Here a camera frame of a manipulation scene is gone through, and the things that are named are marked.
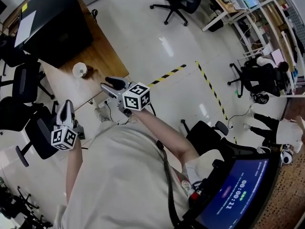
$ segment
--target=wooden table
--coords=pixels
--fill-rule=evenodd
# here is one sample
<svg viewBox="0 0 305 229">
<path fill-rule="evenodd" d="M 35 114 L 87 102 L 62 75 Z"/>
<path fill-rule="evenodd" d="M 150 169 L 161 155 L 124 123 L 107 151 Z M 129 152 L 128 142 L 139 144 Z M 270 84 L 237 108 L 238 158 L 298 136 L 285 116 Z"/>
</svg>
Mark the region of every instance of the wooden table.
<svg viewBox="0 0 305 229">
<path fill-rule="evenodd" d="M 237 11 L 233 4 L 229 2 L 228 4 L 225 4 L 222 0 L 215 0 L 219 6 L 223 9 L 223 12 L 219 14 L 214 20 L 212 20 L 210 23 L 208 23 L 202 31 L 206 31 L 209 29 L 212 25 L 216 24 L 218 21 L 220 21 L 224 16 L 232 13 L 239 13 L 241 14 L 242 12 Z"/>
<path fill-rule="evenodd" d="M 100 83 L 105 82 L 106 76 L 126 77 L 129 74 L 84 2 L 79 0 L 79 3 L 94 41 L 59 69 L 42 62 L 59 104 L 70 99 L 75 110 L 102 92 Z M 92 67 L 93 73 L 85 79 L 76 78 L 72 69 L 78 62 Z"/>
</svg>

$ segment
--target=white shoe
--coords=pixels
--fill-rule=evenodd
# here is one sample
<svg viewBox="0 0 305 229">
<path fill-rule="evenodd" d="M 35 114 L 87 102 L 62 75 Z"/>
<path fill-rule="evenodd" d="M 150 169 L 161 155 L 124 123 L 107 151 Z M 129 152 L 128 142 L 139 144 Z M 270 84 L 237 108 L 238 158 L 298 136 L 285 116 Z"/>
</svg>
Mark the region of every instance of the white shoe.
<svg viewBox="0 0 305 229">
<path fill-rule="evenodd" d="M 255 111 L 252 106 L 250 107 L 250 113 L 251 113 L 251 117 L 254 118 Z"/>
<path fill-rule="evenodd" d="M 245 130 L 250 130 L 251 126 L 248 125 L 248 124 L 246 124 L 246 123 L 244 123 L 243 128 L 244 128 Z"/>
<path fill-rule="evenodd" d="M 94 109 L 94 113 L 96 115 L 96 118 L 99 119 L 99 121 L 104 122 L 104 121 L 109 121 L 109 119 L 107 117 L 104 116 L 104 113 L 102 112 L 101 109 L 99 108 L 95 108 Z"/>
</svg>

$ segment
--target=black pants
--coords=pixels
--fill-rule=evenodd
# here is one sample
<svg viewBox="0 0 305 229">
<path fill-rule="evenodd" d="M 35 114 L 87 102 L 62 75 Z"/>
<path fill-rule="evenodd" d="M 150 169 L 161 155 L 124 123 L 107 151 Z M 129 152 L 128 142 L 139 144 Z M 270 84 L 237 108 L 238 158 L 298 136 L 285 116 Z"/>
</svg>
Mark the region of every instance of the black pants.
<svg viewBox="0 0 305 229">
<path fill-rule="evenodd" d="M 257 135 L 261 135 L 262 137 L 267 138 L 271 142 L 276 143 L 276 132 L 280 121 L 261 114 L 255 114 L 254 118 L 263 122 L 271 130 L 262 130 L 253 126 L 250 128 L 250 130 Z"/>
</svg>

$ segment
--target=white t-shirt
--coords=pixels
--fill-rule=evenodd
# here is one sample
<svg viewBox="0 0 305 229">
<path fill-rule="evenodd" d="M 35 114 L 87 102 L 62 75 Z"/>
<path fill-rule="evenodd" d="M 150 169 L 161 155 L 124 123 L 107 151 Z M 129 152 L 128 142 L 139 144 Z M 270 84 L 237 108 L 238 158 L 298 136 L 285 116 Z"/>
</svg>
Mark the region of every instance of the white t-shirt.
<svg viewBox="0 0 305 229">
<path fill-rule="evenodd" d="M 263 58 L 263 57 L 258 57 L 256 59 L 256 63 L 259 65 L 259 66 L 264 66 L 265 64 L 272 64 L 273 68 L 277 68 L 277 65 L 275 64 L 275 62 L 271 59 L 266 59 L 266 58 Z"/>
<path fill-rule="evenodd" d="M 276 132 L 276 143 L 290 144 L 298 153 L 303 144 L 301 141 L 302 135 L 303 131 L 297 123 L 290 122 L 284 119 L 278 124 Z"/>
<path fill-rule="evenodd" d="M 145 133 L 114 126 L 96 137 L 78 173 L 67 208 L 55 229 L 172 229 L 163 154 Z M 188 210 L 188 196 L 174 170 L 177 214 Z"/>
</svg>

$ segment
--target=yellow sticky note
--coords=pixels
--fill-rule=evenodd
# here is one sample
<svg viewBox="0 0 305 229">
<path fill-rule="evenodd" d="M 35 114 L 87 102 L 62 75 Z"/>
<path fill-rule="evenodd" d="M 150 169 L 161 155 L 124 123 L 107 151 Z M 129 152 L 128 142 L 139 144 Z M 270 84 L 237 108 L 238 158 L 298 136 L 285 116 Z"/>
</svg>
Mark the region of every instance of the yellow sticky note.
<svg viewBox="0 0 305 229">
<path fill-rule="evenodd" d="M 24 12 L 27 8 L 28 8 L 28 4 L 26 3 L 22 6 L 22 12 Z"/>
</svg>

